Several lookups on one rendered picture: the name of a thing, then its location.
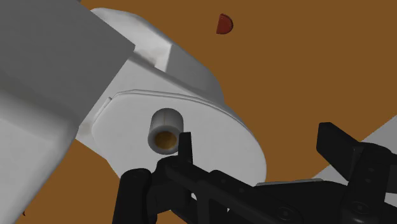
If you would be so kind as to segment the red half-round object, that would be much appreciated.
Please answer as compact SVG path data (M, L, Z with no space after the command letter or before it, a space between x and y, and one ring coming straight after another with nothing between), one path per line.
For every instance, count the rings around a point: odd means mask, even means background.
M226 14L219 15L216 34L228 34L233 29L233 20Z

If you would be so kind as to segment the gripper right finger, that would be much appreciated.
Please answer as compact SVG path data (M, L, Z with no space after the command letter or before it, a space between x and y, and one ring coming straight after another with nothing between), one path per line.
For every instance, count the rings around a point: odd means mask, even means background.
M397 154L331 122L319 124L316 150L347 181L338 224L397 224L397 206L385 202L387 193L397 193Z

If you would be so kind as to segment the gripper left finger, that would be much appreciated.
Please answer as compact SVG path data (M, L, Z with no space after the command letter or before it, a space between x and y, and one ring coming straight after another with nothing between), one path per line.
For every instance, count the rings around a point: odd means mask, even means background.
M232 189L239 183L224 172L193 164L192 135L179 135L178 155L160 159L154 172L144 168L122 174L112 224L157 224L158 214L172 211L186 224L254 224L211 197L200 181L213 178Z

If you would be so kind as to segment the grey toilet paper roll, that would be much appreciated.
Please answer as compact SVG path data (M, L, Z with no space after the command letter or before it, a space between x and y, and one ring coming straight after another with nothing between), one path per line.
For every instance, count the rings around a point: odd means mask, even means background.
M162 108L151 117L148 145L156 153L171 155L178 151L179 134L184 130L181 114L172 108Z

